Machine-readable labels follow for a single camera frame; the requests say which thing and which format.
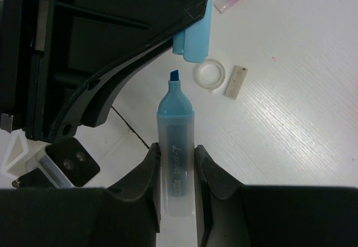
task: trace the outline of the blue chisel tip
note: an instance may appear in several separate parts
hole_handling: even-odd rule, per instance
[[[179,81],[179,71],[175,70],[170,73],[170,81]]]

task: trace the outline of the black plastic part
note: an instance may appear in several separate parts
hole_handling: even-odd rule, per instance
[[[356,188],[245,186],[201,145],[195,163],[198,246],[358,246]]]
[[[160,222],[160,151],[109,189],[0,190],[2,247],[155,247]]]
[[[3,0],[0,45],[0,113],[21,115],[25,126],[31,56],[39,0]]]
[[[54,187],[54,185],[47,179],[43,172],[36,168],[35,170],[24,174],[19,177],[17,180],[12,182],[12,186],[15,188],[23,187],[38,187],[38,188],[48,188]]]
[[[83,187],[100,172],[100,166],[76,138],[46,146],[45,152],[75,187]]]
[[[27,138],[50,143],[104,123],[123,85],[202,19],[207,1],[50,0],[42,52],[39,0],[4,0],[0,113],[21,115]]]

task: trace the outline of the small white rectangular piece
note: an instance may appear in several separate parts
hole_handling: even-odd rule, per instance
[[[236,100],[239,95],[242,84],[244,83],[247,74],[247,69],[239,65],[235,66],[233,75],[231,76],[230,82],[224,95],[231,99]]]

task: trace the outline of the screw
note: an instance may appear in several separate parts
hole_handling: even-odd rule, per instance
[[[68,169],[68,170],[72,170],[72,169],[73,169],[73,162],[70,161],[69,159],[65,159],[65,161],[63,161],[63,165],[64,165],[65,168]]]
[[[85,161],[86,161],[86,155],[85,155],[84,153],[82,153],[82,152],[77,152],[76,156],[77,156],[77,158],[78,158],[78,160],[79,160],[80,162],[85,162]]]
[[[11,183],[12,187],[15,187],[15,188],[18,188],[20,186],[20,180],[19,179],[16,179],[15,181],[13,181]]]

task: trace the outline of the white surface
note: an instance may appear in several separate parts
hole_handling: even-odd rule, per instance
[[[235,66],[228,86],[224,92],[226,97],[236,100],[239,95],[242,84],[244,83],[247,69],[239,65]]]
[[[196,111],[196,144],[245,184],[358,186],[358,0],[241,0],[213,10],[210,57],[249,72],[239,97],[197,86],[164,54],[114,106],[147,143],[172,70]]]

